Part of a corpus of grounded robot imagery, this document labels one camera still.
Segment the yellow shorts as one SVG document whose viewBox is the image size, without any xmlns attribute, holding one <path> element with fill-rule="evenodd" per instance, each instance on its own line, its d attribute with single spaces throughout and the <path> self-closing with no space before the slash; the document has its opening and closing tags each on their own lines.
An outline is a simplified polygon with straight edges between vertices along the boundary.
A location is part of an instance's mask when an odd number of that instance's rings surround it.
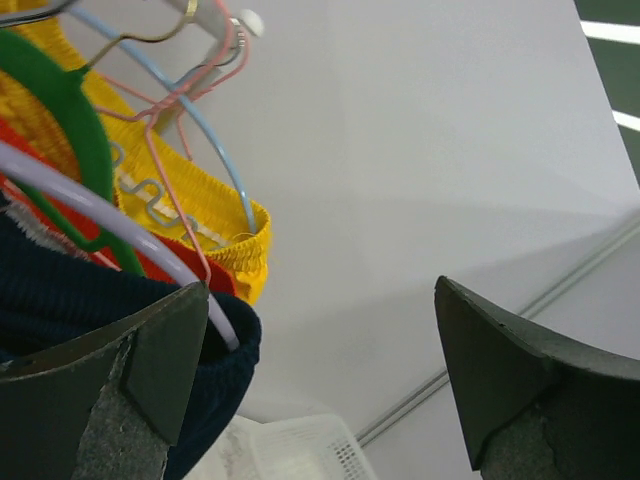
<svg viewBox="0 0 640 480">
<path fill-rule="evenodd" d="M 80 67 L 83 58 L 64 36 L 58 20 L 46 20 L 9 29 L 33 46 L 40 48 L 64 70 Z M 88 73 L 83 91 L 93 104 L 106 107 L 125 116 L 133 110 L 112 88 L 110 79 L 99 73 Z M 109 140 L 124 150 L 125 158 L 116 169 L 117 180 L 126 187 L 150 178 L 162 178 L 156 168 L 145 140 L 142 121 L 131 123 L 100 115 Z M 80 182 L 80 167 L 63 130 L 39 100 L 17 81 L 1 72 L 1 138 L 63 174 Z M 250 206 L 256 222 L 256 234 L 250 232 L 244 208 L 238 193 L 206 173 L 186 157 L 175 151 L 157 133 L 151 131 L 153 151 L 161 162 L 183 212 L 197 223 L 191 228 L 204 252 L 211 270 L 210 289 L 235 293 L 243 301 L 254 305 L 267 281 L 267 256 L 270 246 L 271 219 L 268 211 L 254 201 Z M 181 257 L 201 279 L 205 269 L 174 209 L 169 193 L 163 193 L 159 205 L 151 211 L 163 221 L 177 220 L 174 226 L 165 227 L 147 213 L 145 201 L 158 193 L 157 187 L 143 186 L 139 193 L 126 193 L 125 186 L 114 187 L 114 202 L 132 220 L 148 229 Z M 86 236 L 92 238 L 99 226 L 88 218 L 75 213 L 57 200 L 52 200 L 60 210 L 69 214 L 72 223 Z"/>
</svg>

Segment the white plastic basket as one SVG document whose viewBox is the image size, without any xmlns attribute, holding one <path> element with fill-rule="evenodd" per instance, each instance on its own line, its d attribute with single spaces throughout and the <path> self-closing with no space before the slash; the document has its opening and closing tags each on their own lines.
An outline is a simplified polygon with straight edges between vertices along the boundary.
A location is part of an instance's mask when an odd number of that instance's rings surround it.
<svg viewBox="0 0 640 480">
<path fill-rule="evenodd" d="M 342 419 L 312 415 L 259 423 L 233 418 L 190 479 L 375 480 Z"/>
</svg>

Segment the navy blue shorts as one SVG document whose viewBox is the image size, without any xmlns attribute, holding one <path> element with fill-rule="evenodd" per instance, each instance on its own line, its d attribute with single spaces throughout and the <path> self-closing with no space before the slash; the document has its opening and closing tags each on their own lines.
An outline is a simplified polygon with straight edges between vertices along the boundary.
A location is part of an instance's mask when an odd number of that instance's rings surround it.
<svg viewBox="0 0 640 480">
<path fill-rule="evenodd" d="M 1 475 L 181 479 L 237 412 L 261 323 L 205 289 L 146 279 L 37 244 L 1 203 Z"/>
</svg>

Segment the orange shorts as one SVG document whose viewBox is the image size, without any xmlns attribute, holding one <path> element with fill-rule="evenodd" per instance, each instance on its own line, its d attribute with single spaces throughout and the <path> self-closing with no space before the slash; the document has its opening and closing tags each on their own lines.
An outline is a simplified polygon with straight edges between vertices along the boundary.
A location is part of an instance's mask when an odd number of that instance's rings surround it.
<svg viewBox="0 0 640 480">
<path fill-rule="evenodd" d="M 9 124 L 9 122 L 4 119 L 1 120 L 1 140 L 22 151 L 23 153 L 33 157 L 40 163 L 43 163 L 47 166 L 52 166 L 52 163 L 49 160 L 47 160 L 40 152 L 38 152 L 23 135 L 18 133 Z M 50 220 L 35 205 L 35 203 L 26 196 L 24 192 L 22 192 L 18 187 L 9 186 L 9 179 L 4 174 L 1 175 L 1 182 L 2 186 L 11 193 L 12 198 L 24 201 L 28 208 L 47 228 L 59 234 L 62 233 L 62 230 L 57 227 L 53 223 L 53 221 Z M 92 239 L 100 233 L 100 226 L 88 217 L 76 212 L 69 206 L 61 203 L 58 199 L 55 199 L 49 195 L 44 195 L 44 198 L 47 199 L 53 206 L 55 206 L 63 215 L 65 215 L 66 218 L 71 222 L 71 224 L 76 227 L 86 238 Z M 187 246 L 184 246 L 176 240 L 172 240 L 161 235 L 154 235 L 154 237 L 162 242 L 176 256 L 178 256 L 200 280 L 206 279 L 205 268 L 194 250 L 190 249 Z M 156 265 L 150 258 L 146 257 L 137 249 L 134 249 L 134 252 L 148 278 L 166 283 L 173 283 L 173 279 L 158 265 Z M 115 257 L 109 247 L 102 248 L 99 252 L 89 253 L 89 257 L 94 263 L 102 266 L 117 265 L 118 267 L 120 267 L 120 261 Z M 207 263 L 209 265 L 209 270 L 211 271 L 209 289 L 213 292 L 235 295 L 236 288 L 231 275 L 222 267 L 216 265 L 213 260 L 208 260 Z"/>
</svg>

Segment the green hanger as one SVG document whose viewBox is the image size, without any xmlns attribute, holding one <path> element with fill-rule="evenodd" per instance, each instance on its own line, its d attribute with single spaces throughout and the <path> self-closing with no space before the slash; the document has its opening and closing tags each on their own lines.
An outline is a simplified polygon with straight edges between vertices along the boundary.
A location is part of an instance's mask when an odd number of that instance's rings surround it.
<svg viewBox="0 0 640 480">
<path fill-rule="evenodd" d="M 3 29 L 1 70 L 53 116 L 75 154 L 82 184 L 111 204 L 114 189 L 111 146 L 98 114 L 82 90 L 90 68 L 65 70 L 26 38 Z M 95 239 L 89 240 L 45 198 L 41 187 L 28 187 L 24 181 L 18 187 L 77 247 L 89 253 L 107 247 L 122 269 L 145 273 L 133 248 L 115 234 L 102 228 Z"/>
</svg>

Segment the light blue hanger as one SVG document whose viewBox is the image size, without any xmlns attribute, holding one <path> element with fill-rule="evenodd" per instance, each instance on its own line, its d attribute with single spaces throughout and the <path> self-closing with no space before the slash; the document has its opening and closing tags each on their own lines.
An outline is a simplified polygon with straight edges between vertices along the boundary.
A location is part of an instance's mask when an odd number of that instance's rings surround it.
<svg viewBox="0 0 640 480">
<path fill-rule="evenodd" d="M 116 37 L 116 31 L 104 23 L 102 20 L 99 20 L 95 15 L 89 13 L 85 9 L 81 7 L 72 7 L 70 9 L 70 14 L 76 20 L 79 20 L 84 25 L 93 29 L 103 37 L 113 40 Z M 151 74 L 156 80 L 158 80 L 168 91 L 175 91 L 177 89 L 177 84 L 172 82 L 158 67 L 158 65 L 153 62 L 146 54 L 140 50 L 138 47 L 134 46 L 131 40 L 125 40 L 124 43 L 120 46 L 120 49 L 123 50 L 130 58 L 132 58 L 136 63 L 142 66 L 149 74 Z M 257 232 L 257 226 L 255 221 L 255 216 L 253 213 L 252 206 L 250 204 L 250 200 L 247 196 L 247 193 L 244 188 L 244 184 L 241 180 L 239 172 L 237 171 L 236 165 L 234 161 L 229 156 L 226 148 L 223 146 L 222 142 L 218 138 L 215 130 L 209 125 L 209 123 L 205 120 L 204 116 L 200 113 L 200 111 L 196 108 L 194 103 L 188 99 L 186 95 L 181 95 L 179 100 L 189 114 L 191 119 L 196 123 L 196 125 L 200 128 L 202 133 L 205 135 L 211 146 L 216 151 L 218 157 L 220 158 L 222 164 L 224 165 L 231 181 L 234 186 L 236 192 L 240 197 L 240 201 L 244 212 L 246 214 L 247 223 L 249 232 L 255 234 Z"/>
</svg>

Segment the translucent lilac hanger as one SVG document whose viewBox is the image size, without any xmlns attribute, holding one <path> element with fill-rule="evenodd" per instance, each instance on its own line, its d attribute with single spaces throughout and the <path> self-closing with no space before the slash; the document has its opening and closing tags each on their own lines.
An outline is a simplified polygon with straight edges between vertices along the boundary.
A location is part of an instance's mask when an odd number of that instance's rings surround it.
<svg viewBox="0 0 640 480">
<path fill-rule="evenodd" d="M 168 273 L 173 284 L 144 280 L 42 247 L 1 220 L 1 305 L 76 330 L 104 326 L 151 305 L 195 274 L 164 244 L 87 188 L 8 144 L 1 171 L 91 216 Z"/>
</svg>

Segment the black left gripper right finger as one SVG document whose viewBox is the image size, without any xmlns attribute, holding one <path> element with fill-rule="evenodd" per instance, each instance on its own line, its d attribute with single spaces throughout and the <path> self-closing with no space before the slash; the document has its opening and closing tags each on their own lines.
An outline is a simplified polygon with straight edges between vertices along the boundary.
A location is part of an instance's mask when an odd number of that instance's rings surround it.
<svg viewBox="0 0 640 480">
<path fill-rule="evenodd" d="M 471 468 L 484 479 L 636 479 L 639 362 L 440 277 L 437 326 Z"/>
</svg>

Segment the pink shark print shorts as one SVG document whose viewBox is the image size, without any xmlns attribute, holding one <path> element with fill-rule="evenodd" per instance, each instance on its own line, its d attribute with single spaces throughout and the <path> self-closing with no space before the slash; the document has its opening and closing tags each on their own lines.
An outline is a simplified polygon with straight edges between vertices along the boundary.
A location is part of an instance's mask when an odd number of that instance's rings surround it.
<svg viewBox="0 0 640 480">
<path fill-rule="evenodd" d="M 27 239 L 52 251 L 84 261 L 90 260 L 89 255 L 78 248 L 66 235 L 47 226 L 36 215 L 35 208 L 22 198 L 18 187 L 4 177 L 1 178 L 1 194 L 7 201 L 7 204 L 1 208 L 1 212 L 14 222 Z"/>
</svg>

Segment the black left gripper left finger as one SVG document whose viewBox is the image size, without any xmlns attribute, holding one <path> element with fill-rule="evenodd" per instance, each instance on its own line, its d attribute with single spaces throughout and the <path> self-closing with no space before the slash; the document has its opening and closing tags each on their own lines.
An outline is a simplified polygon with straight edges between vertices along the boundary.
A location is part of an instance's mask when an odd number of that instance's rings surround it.
<svg viewBox="0 0 640 480">
<path fill-rule="evenodd" d="M 1 367 L 4 479 L 160 479 L 208 316 L 197 283 Z"/>
</svg>

